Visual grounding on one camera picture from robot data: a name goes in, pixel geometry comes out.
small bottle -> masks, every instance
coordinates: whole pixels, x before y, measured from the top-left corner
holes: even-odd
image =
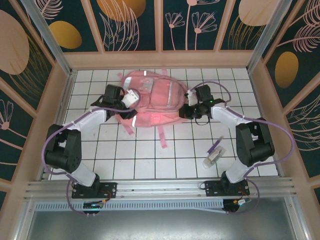
[[[203,161],[205,169],[211,168],[223,156],[226,150],[222,146],[217,146]]]

white tile floor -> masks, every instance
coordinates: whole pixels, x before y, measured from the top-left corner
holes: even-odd
[[[75,120],[92,102],[104,94],[106,84],[120,85],[118,74],[127,75],[126,70],[82,70],[78,71],[68,105],[65,122]],[[161,69],[148,69],[162,74]],[[230,106],[247,117],[260,117],[257,101],[245,68],[181,68],[168,69],[168,75],[181,80],[189,88],[204,80],[219,81],[230,92]],[[228,99],[219,86],[209,83],[214,98]],[[206,123],[203,117],[198,121]],[[220,122],[197,125],[188,121],[164,127],[167,148],[162,148],[158,131],[152,128],[136,128],[129,135],[122,125],[112,117],[90,132],[82,132],[83,162],[102,180],[119,179],[187,179],[220,177],[235,161],[236,133]],[[209,169],[202,165],[207,150],[215,140],[224,136],[221,146],[224,156]],[[278,176],[275,165],[258,167],[250,176]],[[53,175],[51,180],[64,179]]]

grid floor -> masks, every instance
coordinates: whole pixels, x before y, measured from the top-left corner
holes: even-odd
[[[120,86],[118,74],[126,70],[81,70],[77,72],[65,122],[83,114],[90,104],[105,92],[106,84]],[[162,74],[161,69],[140,69]],[[181,68],[168,69],[168,75],[185,83],[189,88],[206,80],[219,81],[230,92],[230,106],[251,118],[260,117],[257,101],[245,68]],[[228,99],[218,85],[209,83],[213,97]],[[207,122],[207,117],[198,121]],[[185,179],[220,177],[235,161],[236,132],[220,122],[197,125],[188,121],[164,127],[167,148],[162,149],[156,128],[136,128],[129,135],[114,117],[82,132],[82,160],[102,180],[120,179]],[[220,137],[226,149],[216,165],[205,169],[202,165],[207,150]],[[256,168],[249,176],[278,176],[275,165]],[[66,179],[63,175],[50,176],[51,180]]]

pink backpack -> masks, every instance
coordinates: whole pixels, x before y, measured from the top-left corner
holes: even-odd
[[[180,81],[169,76],[156,74],[150,71],[133,71],[122,78],[121,86],[124,90],[136,89],[141,94],[137,114],[131,119],[117,120],[129,134],[133,134],[131,127],[149,128],[158,127],[161,146],[167,147],[164,125],[183,123],[185,118],[179,117],[179,109],[188,103],[185,93],[188,88]]]

